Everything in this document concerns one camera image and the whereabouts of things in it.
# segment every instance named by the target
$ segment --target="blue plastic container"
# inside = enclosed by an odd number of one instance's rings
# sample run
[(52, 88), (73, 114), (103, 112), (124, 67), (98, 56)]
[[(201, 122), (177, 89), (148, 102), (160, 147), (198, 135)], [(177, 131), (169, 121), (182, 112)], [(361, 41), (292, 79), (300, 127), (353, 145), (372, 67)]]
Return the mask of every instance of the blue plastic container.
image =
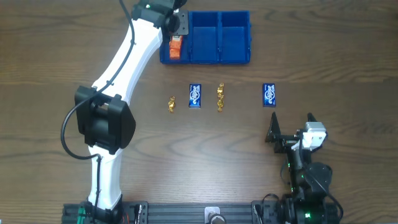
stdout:
[(250, 62), (249, 11), (189, 12), (189, 34), (183, 37), (181, 59), (171, 60), (169, 42), (160, 46), (164, 64), (243, 64)]

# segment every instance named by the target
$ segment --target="tabletop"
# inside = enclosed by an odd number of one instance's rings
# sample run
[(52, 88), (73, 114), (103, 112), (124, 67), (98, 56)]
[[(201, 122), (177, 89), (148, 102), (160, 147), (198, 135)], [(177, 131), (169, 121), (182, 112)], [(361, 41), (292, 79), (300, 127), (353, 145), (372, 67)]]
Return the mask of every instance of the tabletop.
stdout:
[[(312, 112), (329, 134), (313, 161), (333, 169), (342, 223), (398, 222), (397, 1), (189, 0), (184, 8), (249, 10), (251, 62), (163, 65), (152, 56), (131, 100), (137, 128), (124, 149), (123, 199), (251, 202), (287, 194), (284, 156), (264, 142), (271, 114), (293, 134)], [(65, 153), (60, 127), (76, 89), (103, 73), (127, 26), (117, 1), (0, 0), (3, 223), (60, 223), (64, 203), (88, 196), (90, 161)], [(190, 83), (202, 84), (199, 110), (188, 108)], [(275, 83), (275, 108), (262, 107), (263, 83)], [(88, 155), (75, 116), (66, 137)]]

